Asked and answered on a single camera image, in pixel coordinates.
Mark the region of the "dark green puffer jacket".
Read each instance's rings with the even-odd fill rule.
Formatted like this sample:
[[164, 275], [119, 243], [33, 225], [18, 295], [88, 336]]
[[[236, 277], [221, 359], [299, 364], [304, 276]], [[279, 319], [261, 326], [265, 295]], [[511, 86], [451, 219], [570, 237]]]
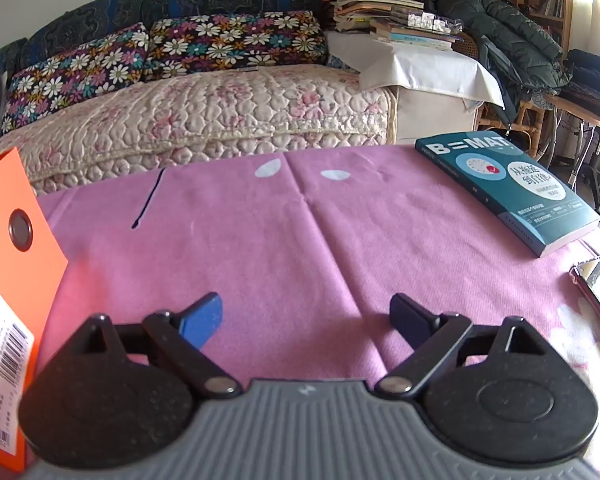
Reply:
[[570, 83], [562, 47], [514, 6], [501, 0], [426, 0], [425, 9], [463, 23], [479, 62], [498, 82], [503, 103], [495, 113], [504, 124], [517, 118], [522, 101], [555, 94]]

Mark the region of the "left floral pillow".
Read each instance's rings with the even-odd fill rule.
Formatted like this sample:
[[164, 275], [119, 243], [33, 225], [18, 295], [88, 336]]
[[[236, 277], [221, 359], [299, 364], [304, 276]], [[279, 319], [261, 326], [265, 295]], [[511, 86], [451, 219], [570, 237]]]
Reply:
[[7, 87], [1, 133], [142, 79], [148, 32], [137, 23], [20, 70]]

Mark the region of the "orange cardboard box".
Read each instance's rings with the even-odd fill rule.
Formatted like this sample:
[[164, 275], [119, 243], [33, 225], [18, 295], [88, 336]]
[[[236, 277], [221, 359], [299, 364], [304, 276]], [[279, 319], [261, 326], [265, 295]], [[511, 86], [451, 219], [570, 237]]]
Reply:
[[68, 260], [18, 151], [0, 155], [0, 465], [23, 471], [18, 405], [32, 382], [42, 336]]

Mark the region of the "right floral pillow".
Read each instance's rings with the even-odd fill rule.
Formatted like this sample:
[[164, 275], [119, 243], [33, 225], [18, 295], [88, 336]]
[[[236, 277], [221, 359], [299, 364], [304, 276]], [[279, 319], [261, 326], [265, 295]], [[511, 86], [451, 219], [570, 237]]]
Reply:
[[311, 11], [195, 15], [151, 26], [144, 78], [326, 60], [326, 39]]

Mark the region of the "white cloth covered nightstand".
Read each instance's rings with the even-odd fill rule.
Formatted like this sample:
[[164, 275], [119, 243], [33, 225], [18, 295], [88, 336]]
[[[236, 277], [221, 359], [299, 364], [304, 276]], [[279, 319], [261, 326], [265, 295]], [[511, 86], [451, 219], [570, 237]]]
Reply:
[[363, 90], [392, 91], [396, 143], [474, 131], [480, 107], [504, 106], [495, 77], [464, 54], [396, 44], [367, 34], [328, 32], [326, 39], [329, 54], [358, 72]]

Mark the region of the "wooden chair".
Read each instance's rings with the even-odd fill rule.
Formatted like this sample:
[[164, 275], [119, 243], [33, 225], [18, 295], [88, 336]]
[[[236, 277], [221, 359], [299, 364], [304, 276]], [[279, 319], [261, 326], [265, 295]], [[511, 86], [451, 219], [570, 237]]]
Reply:
[[[477, 45], [464, 30], [462, 41], [454, 49], [479, 62]], [[517, 118], [509, 125], [501, 122], [498, 114], [495, 113], [498, 104], [484, 103], [478, 111], [477, 128], [493, 130], [502, 136], [507, 136], [536, 159], [553, 154], [557, 144], [555, 136], [560, 111], [550, 102], [550, 99], [558, 96], [559, 92], [535, 94], [527, 101], [522, 101]]]

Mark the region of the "dark blue patterned cushion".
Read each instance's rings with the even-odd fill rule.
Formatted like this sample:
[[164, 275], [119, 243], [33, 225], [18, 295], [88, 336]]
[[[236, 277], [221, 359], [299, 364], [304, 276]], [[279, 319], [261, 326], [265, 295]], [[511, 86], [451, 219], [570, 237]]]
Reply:
[[94, 0], [67, 11], [39, 29], [0, 49], [0, 70], [13, 74], [80, 44], [104, 38], [142, 19], [145, 0]]

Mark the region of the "stack of books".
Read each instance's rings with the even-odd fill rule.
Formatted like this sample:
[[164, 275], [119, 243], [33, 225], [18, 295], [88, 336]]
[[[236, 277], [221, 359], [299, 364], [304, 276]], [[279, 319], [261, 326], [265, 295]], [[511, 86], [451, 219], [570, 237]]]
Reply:
[[460, 40], [463, 22], [426, 12], [414, 0], [332, 0], [337, 32], [369, 34], [381, 41], [449, 51]]

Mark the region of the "pink floral tablecloth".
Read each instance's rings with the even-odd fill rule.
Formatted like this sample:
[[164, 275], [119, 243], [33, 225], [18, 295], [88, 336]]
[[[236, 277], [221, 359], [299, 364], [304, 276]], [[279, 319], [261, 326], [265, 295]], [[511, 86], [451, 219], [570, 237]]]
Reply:
[[[524, 316], [600, 406], [600, 319], [569, 275], [600, 254], [600, 229], [537, 257], [411, 148], [196, 162], [40, 205], [68, 260], [41, 362], [92, 313], [135, 323], [217, 292], [223, 322], [204, 350], [240, 382], [374, 382], [410, 352], [387, 318], [403, 292], [479, 324]], [[588, 460], [600, 471], [600, 423]]]

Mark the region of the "floral pillow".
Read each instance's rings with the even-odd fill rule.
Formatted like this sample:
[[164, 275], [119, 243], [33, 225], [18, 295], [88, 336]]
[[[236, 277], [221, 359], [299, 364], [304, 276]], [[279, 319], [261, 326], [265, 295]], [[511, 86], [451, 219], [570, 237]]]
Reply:
[[326, 39], [311, 11], [195, 15], [151, 26], [144, 78], [326, 60]]
[[7, 87], [1, 133], [142, 79], [148, 32], [137, 23], [20, 70]]

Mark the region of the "teal paperback book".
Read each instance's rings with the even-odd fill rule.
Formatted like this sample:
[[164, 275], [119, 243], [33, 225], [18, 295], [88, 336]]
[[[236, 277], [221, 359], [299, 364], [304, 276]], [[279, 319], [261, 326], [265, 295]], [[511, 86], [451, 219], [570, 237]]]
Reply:
[[523, 150], [493, 131], [415, 141], [424, 155], [498, 217], [538, 257], [600, 223], [600, 214]]

